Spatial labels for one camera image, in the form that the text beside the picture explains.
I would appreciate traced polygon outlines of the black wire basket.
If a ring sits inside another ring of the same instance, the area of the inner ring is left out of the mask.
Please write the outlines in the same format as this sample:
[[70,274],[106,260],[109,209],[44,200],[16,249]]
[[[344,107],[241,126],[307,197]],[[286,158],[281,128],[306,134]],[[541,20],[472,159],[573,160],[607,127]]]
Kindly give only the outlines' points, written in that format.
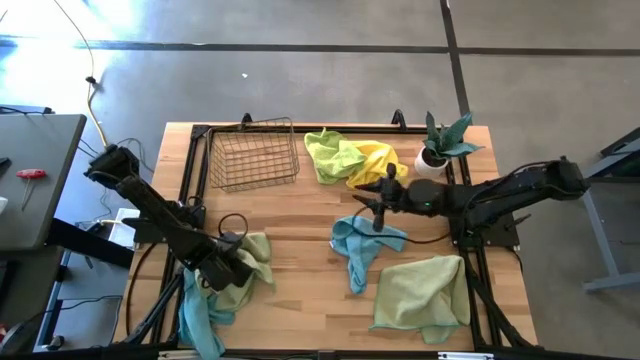
[[209,183],[239,192],[293,183],[300,171],[292,120],[288,117],[210,128],[206,133]]

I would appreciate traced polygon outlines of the grey metal table frame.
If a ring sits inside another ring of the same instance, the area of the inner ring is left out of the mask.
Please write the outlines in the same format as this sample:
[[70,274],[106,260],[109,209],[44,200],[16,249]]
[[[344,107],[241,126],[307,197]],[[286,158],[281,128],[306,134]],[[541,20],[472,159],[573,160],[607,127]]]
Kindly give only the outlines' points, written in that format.
[[623,246],[640,246],[640,127],[599,155],[585,171],[591,188],[582,201],[607,275],[585,282],[587,292],[640,285],[640,269],[621,270],[615,256]]

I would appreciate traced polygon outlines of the yellow microfiber towel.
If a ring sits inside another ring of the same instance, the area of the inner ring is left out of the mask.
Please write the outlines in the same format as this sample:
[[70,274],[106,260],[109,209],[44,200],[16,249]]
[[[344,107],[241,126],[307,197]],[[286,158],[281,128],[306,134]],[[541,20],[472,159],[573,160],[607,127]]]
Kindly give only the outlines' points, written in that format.
[[376,182],[387,174],[389,164],[396,166],[396,178],[402,184],[406,183],[409,168],[399,161],[391,145],[374,140],[349,141],[349,144],[365,156],[362,165],[347,178],[349,188]]

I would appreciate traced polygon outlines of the teal microfiber towel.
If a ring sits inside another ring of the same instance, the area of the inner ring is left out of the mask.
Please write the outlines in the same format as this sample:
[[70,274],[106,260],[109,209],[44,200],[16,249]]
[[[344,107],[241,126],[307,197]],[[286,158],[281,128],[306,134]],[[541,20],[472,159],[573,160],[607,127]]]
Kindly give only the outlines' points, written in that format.
[[231,325],[235,314],[216,307],[218,296],[201,285],[198,272],[183,271],[183,299],[179,307],[179,339],[194,347],[202,360],[220,360],[225,346],[216,325]]

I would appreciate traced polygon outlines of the red-handled tool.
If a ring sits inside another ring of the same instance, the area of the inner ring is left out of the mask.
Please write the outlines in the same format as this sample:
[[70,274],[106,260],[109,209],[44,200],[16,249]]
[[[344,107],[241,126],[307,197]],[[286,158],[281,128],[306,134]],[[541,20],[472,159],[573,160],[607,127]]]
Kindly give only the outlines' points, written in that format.
[[25,183],[25,191],[23,194],[23,199],[22,199],[22,203],[21,203],[21,210],[24,210],[26,208],[29,196],[30,196],[30,192],[31,192],[31,182],[33,180],[37,180],[37,179],[41,179],[41,178],[45,178],[47,176],[47,173],[45,170],[43,169],[37,169],[37,168],[31,168],[31,169],[23,169],[23,170],[19,170],[16,173],[16,176],[20,179],[23,179],[26,181]]

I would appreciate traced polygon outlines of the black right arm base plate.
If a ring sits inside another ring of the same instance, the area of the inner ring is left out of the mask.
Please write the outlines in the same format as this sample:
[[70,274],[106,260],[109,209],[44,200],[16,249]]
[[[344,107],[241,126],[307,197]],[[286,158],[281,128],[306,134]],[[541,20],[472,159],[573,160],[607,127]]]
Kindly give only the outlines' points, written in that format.
[[503,215],[494,223],[470,228],[465,221],[453,218],[449,221],[451,229],[451,243],[454,246],[484,246],[517,247],[520,245],[516,229],[516,220],[512,213]]

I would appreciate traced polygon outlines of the grey side table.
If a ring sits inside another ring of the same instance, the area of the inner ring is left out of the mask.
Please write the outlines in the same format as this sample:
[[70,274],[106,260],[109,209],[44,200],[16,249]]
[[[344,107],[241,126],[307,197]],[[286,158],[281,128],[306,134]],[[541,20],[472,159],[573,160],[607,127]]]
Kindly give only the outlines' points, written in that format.
[[[0,115],[0,197],[7,200],[0,212],[0,250],[44,245],[87,118],[81,114]],[[45,178],[31,182],[24,210],[26,181],[19,170],[43,169]]]

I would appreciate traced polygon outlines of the pale green microfiber towel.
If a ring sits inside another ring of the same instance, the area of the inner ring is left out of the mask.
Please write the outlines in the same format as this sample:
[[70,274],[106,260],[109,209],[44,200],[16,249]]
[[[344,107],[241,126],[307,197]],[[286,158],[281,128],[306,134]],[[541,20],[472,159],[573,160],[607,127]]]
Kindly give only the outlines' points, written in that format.
[[382,270],[371,329],[417,331],[424,343],[441,344],[471,321],[465,261],[459,255]]
[[271,243],[265,233],[249,233],[238,249],[240,260],[252,269],[247,282],[238,287],[229,285],[215,293],[203,285],[203,276],[195,272],[196,285],[207,301],[210,310],[235,313],[247,305],[252,298],[255,287],[264,283],[275,289],[275,281],[271,269]]

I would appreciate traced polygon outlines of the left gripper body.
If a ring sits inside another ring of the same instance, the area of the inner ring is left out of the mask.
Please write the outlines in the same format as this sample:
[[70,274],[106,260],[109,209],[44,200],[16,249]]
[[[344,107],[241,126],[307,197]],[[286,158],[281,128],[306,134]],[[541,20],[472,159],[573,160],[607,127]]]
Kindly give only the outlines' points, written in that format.
[[242,287],[253,273],[253,269],[244,263],[234,247],[216,246],[198,268],[201,279],[199,284],[214,292],[220,292],[229,285]]

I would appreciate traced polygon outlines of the lime green microfiber towel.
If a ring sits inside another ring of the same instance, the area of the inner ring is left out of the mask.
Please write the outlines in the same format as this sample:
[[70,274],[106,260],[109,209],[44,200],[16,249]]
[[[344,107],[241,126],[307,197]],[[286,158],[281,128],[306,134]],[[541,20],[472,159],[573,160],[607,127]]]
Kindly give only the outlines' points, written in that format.
[[362,169],[367,159],[345,136],[327,128],[321,132],[306,133],[304,145],[312,159],[317,180],[323,185],[349,178]]

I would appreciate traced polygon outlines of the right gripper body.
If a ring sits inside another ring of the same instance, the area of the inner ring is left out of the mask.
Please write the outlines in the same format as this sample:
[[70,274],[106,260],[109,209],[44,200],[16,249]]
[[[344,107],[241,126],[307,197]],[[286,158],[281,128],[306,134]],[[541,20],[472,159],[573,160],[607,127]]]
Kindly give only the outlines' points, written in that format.
[[386,175],[380,177],[373,185],[373,190],[379,195],[378,202],[373,206],[373,230],[381,232],[384,227],[384,216],[387,209],[395,209],[401,200],[405,189],[396,179],[397,167],[388,163]]

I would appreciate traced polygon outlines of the white power box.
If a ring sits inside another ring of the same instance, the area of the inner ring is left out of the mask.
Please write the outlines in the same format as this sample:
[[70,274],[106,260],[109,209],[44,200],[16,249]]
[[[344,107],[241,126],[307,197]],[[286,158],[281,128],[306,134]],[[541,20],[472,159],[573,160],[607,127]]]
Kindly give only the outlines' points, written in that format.
[[102,224],[110,224],[112,226],[108,240],[112,243],[134,249],[134,238],[136,230],[126,225],[123,220],[126,218],[138,218],[140,211],[137,209],[120,208],[114,220],[102,220]]

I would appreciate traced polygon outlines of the black aluminium table frame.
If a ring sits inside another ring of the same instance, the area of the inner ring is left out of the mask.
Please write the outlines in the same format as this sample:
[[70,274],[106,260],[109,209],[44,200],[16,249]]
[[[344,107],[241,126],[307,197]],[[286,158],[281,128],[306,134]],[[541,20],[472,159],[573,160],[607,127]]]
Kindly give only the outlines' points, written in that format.
[[[191,143],[198,126],[226,126],[232,123],[170,122],[164,129],[152,180],[152,187],[169,200],[178,198]],[[300,171],[293,183],[226,193],[204,188],[205,228],[217,233],[217,222],[227,213],[241,213],[248,219],[249,232],[265,232],[272,245],[271,267],[275,292],[263,282],[256,284],[248,305],[236,315],[234,324],[216,327],[229,353],[267,351],[275,354],[308,353],[312,350],[351,352],[418,352],[473,350],[471,325],[463,326],[442,344],[428,345],[417,330],[402,331],[368,327],[373,324],[373,306],[382,269],[424,260],[436,255],[458,254],[451,240],[417,245],[408,243],[395,252],[383,247],[368,272],[367,290],[354,295],[349,287],[345,257],[329,246],[331,227],[336,220],[352,215],[362,205],[352,198],[356,193],[344,182],[321,185],[316,180],[312,160],[304,148],[303,136],[323,128],[335,130],[348,139],[376,140],[391,145],[400,162],[409,164],[426,137],[425,125],[346,123],[294,123]],[[498,177],[489,128],[471,126],[465,140],[485,146],[467,161],[470,175],[465,181],[480,183]],[[126,320],[133,329],[149,313],[162,291],[164,270],[171,257],[165,244],[149,252],[135,277],[131,295],[127,295],[138,263],[148,245],[135,250],[126,293],[119,313],[115,341],[126,337]],[[537,345],[526,288],[515,255],[489,247],[485,250],[490,284],[495,301],[528,342]]]

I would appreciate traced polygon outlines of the blue microfiber towel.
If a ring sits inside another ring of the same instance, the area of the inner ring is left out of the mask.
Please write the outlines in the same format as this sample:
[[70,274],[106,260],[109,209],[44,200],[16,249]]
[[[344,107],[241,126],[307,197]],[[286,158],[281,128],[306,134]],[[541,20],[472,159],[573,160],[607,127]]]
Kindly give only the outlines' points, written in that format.
[[365,292],[368,270],[382,247],[401,252],[406,237],[405,232],[390,226],[375,232],[373,221],[361,216],[344,217],[334,223],[330,246],[347,258],[349,285],[354,294]]

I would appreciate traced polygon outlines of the snake plant in white pot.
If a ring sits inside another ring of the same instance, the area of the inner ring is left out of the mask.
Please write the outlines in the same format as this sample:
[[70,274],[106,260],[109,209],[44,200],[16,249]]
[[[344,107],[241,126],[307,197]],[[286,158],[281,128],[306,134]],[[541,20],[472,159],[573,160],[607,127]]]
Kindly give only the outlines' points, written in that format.
[[414,168],[420,176],[442,173],[453,158],[465,157],[482,149],[464,140],[464,134],[472,123],[472,114],[464,114],[450,126],[436,125],[435,117],[428,112],[425,117],[427,136],[414,160]]

